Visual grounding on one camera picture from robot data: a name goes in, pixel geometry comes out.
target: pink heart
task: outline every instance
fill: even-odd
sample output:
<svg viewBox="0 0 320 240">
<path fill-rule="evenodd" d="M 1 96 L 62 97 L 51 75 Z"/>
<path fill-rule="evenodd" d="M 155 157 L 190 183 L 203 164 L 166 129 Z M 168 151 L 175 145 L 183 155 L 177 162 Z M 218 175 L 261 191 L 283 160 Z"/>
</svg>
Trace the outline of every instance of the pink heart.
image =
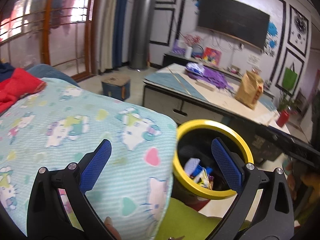
<svg viewBox="0 0 320 240">
<path fill-rule="evenodd" d="M 158 166 L 160 164 L 160 158 L 158 156 L 158 149 L 157 148 L 150 148 L 146 155 L 144 156 L 144 160 L 146 163 L 150 164 L 151 166 Z"/>
</svg>

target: bolt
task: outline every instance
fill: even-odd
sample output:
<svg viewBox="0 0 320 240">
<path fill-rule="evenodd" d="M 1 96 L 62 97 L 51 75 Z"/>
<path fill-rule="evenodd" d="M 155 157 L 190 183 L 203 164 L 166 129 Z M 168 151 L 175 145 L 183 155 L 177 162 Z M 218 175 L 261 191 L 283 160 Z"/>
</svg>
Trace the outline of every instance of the bolt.
<svg viewBox="0 0 320 240">
<path fill-rule="evenodd" d="M 40 169 L 39 169 L 39 173 L 40 173 L 40 174 L 45 173 L 45 167 L 40 168 Z"/>
<path fill-rule="evenodd" d="M 283 170 L 281 168 L 276 168 L 276 172 L 281 175 L 283 173 Z"/>
<path fill-rule="evenodd" d="M 68 165 L 68 169 L 69 169 L 69 170 L 74 170 L 76 167 L 77 167 L 77 164 L 76 164 L 76 163 L 70 163 L 70 164 Z"/>
<path fill-rule="evenodd" d="M 254 169 L 254 165 L 252 163 L 247 163 L 246 167 L 248 170 L 251 170 L 251 171 Z"/>
</svg>

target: light blue blanket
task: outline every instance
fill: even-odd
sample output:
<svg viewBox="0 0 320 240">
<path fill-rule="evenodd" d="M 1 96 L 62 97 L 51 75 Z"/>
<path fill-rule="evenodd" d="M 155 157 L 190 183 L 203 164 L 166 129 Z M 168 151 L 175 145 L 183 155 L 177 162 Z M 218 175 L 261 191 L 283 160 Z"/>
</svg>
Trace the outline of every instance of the light blue blanket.
<svg viewBox="0 0 320 240">
<path fill-rule="evenodd" d="M 152 110 L 43 78 L 44 91 L 19 100 L 0 118 L 0 201 L 26 234 L 38 169 L 64 169 L 108 139 L 111 157 L 86 196 L 123 240 L 154 236 L 172 189 L 176 124 Z M 65 209 L 79 228 L 64 190 Z"/>
</svg>

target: red can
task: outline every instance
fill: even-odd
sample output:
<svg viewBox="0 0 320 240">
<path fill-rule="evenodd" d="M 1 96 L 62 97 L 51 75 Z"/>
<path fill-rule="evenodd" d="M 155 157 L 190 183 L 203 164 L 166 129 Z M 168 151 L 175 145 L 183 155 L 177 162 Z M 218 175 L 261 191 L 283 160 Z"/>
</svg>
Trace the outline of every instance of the red can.
<svg viewBox="0 0 320 240">
<path fill-rule="evenodd" d="M 276 121 L 276 124 L 279 127 L 283 127 L 285 125 L 285 123 L 289 120 L 289 113 L 286 110 L 282 110 L 279 119 Z"/>
</svg>

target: blue gripper pad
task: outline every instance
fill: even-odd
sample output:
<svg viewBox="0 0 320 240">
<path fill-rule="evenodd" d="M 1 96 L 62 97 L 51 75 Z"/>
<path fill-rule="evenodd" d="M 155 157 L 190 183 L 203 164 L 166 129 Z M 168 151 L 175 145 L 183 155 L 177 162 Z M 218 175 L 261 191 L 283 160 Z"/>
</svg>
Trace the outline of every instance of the blue gripper pad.
<svg viewBox="0 0 320 240">
<path fill-rule="evenodd" d="M 212 141 L 211 152 L 229 187 L 237 193 L 242 192 L 242 174 L 218 139 Z"/>
<path fill-rule="evenodd" d="M 102 169 L 106 165 L 111 156 L 111 143 L 106 140 L 95 156 L 89 162 L 88 166 L 81 173 L 80 191 L 84 194 L 86 191 L 92 190 Z"/>
</svg>

